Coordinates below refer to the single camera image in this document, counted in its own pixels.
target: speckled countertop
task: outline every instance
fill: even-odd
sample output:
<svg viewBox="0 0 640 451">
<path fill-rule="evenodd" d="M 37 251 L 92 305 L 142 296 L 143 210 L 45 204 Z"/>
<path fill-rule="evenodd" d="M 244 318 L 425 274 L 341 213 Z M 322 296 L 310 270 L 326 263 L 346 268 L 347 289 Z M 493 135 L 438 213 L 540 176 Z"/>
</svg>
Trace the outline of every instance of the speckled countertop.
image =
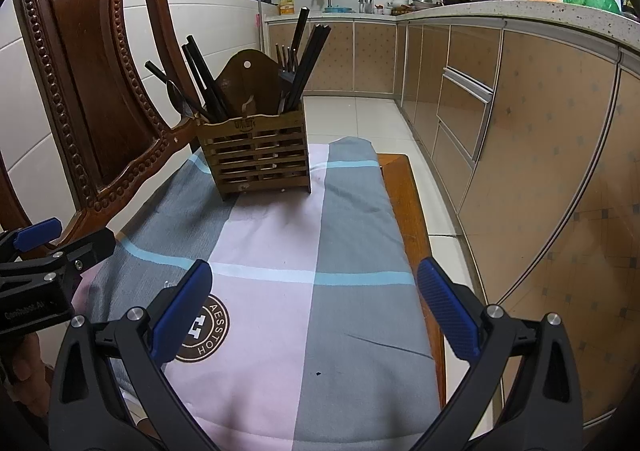
<svg viewBox="0 0 640 451">
<path fill-rule="evenodd" d="M 568 26 L 576 30 L 612 39 L 640 52 L 640 23 L 624 16 L 596 8 L 546 1 L 483 1 L 430 8 L 398 17 L 375 14 L 323 14 L 312 12 L 311 18 L 410 21 L 431 17 L 481 16 L 512 17 Z M 295 20 L 295 15 L 265 18 L 265 22 Z"/>
</svg>

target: hand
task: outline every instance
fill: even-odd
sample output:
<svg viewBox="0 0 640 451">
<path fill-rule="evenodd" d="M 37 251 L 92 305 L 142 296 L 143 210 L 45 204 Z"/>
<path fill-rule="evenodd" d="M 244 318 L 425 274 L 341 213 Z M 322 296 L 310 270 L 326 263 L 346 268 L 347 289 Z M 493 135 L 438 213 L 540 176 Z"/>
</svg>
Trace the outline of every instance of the hand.
<svg viewBox="0 0 640 451">
<path fill-rule="evenodd" d="M 14 374 L 20 381 L 13 385 L 17 400 L 37 417 L 44 417 L 49 410 L 51 388 L 45 379 L 37 334 L 25 336 L 15 352 L 13 364 Z"/>
</svg>

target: wooden chair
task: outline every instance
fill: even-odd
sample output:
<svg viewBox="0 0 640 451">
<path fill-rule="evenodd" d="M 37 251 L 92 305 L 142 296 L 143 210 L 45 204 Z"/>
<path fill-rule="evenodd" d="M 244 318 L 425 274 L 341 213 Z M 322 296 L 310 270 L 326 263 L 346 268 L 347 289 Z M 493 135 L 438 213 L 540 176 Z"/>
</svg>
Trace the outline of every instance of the wooden chair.
<svg viewBox="0 0 640 451">
<path fill-rule="evenodd" d="M 162 66 L 184 94 L 197 98 L 168 1 L 146 4 Z M 194 124 L 184 119 L 170 128 L 150 101 L 130 55 L 122 0 L 14 5 L 76 205 L 60 239 L 68 243 L 121 211 L 146 179 L 194 139 Z M 0 200 L 4 229 L 30 225 L 1 156 Z"/>
</svg>

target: utensil holder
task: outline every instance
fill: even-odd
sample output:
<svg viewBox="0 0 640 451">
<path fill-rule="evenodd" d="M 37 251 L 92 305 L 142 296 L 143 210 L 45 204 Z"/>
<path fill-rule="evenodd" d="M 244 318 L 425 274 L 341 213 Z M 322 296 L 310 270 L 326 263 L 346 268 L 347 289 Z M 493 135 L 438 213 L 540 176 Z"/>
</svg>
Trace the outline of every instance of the utensil holder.
<svg viewBox="0 0 640 451">
<path fill-rule="evenodd" d="M 243 104 L 246 108 L 251 97 L 257 110 L 277 110 L 277 77 L 273 60 L 258 50 L 243 50 L 229 60 L 218 81 L 236 111 Z M 196 134 L 223 200 L 239 192 L 289 188 L 311 192 L 302 99 L 295 110 L 280 115 L 250 114 L 219 124 L 198 118 Z"/>
</svg>

